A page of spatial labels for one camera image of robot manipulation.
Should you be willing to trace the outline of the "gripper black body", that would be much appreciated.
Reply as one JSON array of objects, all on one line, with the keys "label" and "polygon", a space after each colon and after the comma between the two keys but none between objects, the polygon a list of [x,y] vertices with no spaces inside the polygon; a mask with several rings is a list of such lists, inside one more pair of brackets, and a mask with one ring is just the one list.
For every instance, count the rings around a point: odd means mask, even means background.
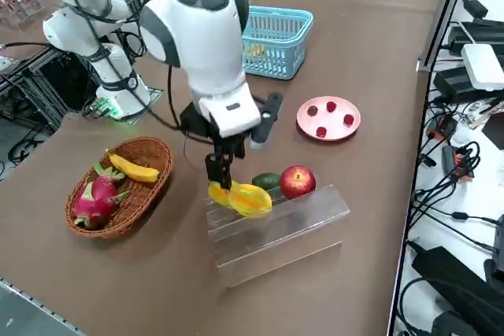
[{"label": "gripper black body", "polygon": [[250,135],[251,128],[222,137],[214,119],[208,121],[199,114],[193,103],[190,103],[180,114],[181,131],[187,136],[207,138],[213,146],[213,152],[206,155],[206,159],[232,160],[234,157],[243,159],[246,154],[245,139]]}]

